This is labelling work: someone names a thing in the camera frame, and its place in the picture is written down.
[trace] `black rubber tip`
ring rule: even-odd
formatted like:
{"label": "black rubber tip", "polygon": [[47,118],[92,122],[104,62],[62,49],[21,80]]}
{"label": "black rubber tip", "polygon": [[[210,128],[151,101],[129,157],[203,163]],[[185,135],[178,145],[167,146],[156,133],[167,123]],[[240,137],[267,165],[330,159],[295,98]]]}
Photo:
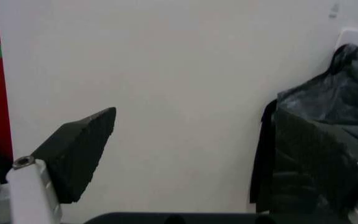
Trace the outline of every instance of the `black rubber tip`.
{"label": "black rubber tip", "polygon": [[113,132],[115,118],[116,109],[111,107],[66,123],[32,153],[45,161],[60,203],[80,199]]}

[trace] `black sponge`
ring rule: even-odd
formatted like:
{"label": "black sponge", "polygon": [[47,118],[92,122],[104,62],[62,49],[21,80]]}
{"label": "black sponge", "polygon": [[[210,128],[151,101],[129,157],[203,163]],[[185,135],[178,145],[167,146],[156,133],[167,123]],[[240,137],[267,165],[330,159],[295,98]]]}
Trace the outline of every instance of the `black sponge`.
{"label": "black sponge", "polygon": [[45,161],[60,203],[80,199],[113,132],[115,117],[116,109],[111,107],[66,123],[32,153]]}

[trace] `black cloth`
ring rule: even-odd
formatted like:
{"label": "black cloth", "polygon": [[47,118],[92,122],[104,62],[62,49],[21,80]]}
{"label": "black cloth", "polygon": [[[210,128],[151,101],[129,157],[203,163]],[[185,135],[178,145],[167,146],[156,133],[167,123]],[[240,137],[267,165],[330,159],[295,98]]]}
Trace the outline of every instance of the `black cloth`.
{"label": "black cloth", "polygon": [[357,197],[358,47],[345,45],[325,73],[266,107],[250,202],[257,212],[345,215]]}
{"label": "black cloth", "polygon": [[[254,170],[250,187],[250,203],[264,201],[270,196],[270,183],[275,159],[275,126],[273,113],[276,111],[277,100],[270,102],[263,112],[261,133],[255,154]],[[257,211],[268,210],[266,204],[257,203]]]}

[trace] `white wall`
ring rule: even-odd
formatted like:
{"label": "white wall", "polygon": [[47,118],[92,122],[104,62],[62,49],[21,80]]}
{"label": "white wall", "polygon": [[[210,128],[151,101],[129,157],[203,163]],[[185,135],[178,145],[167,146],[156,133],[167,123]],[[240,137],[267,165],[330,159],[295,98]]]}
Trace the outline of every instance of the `white wall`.
{"label": "white wall", "polygon": [[343,26],[358,0],[0,0],[14,154],[116,106],[65,221],[245,212],[264,106],[326,69]]}

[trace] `black foam pad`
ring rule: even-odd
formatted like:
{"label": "black foam pad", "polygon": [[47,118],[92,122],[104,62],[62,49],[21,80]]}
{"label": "black foam pad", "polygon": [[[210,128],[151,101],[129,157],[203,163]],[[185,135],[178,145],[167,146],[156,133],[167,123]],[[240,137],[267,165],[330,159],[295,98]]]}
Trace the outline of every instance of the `black foam pad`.
{"label": "black foam pad", "polygon": [[66,123],[32,153],[45,161],[60,203],[80,199],[113,132],[115,117],[111,107]]}

